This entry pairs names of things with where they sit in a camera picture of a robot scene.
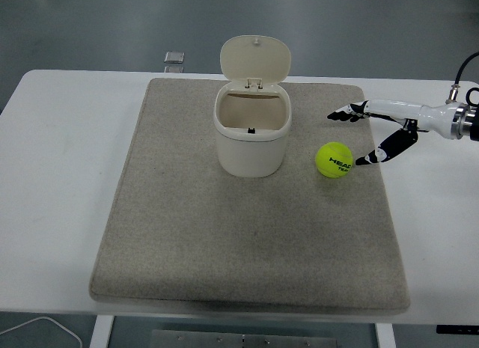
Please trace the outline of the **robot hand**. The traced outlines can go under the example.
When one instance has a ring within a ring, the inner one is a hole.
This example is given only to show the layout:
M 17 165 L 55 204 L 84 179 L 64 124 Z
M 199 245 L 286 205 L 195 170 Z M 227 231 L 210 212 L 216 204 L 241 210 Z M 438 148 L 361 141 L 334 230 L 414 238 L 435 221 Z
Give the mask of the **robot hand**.
M 367 100 L 350 103 L 329 114 L 329 120 L 351 123 L 365 118 L 379 118 L 401 125 L 368 155 L 356 160 L 357 165 L 387 162 L 409 149 L 418 140 L 418 132 L 434 131 L 447 139 L 459 139 L 460 109 L 457 104 L 429 107 L 393 100 Z

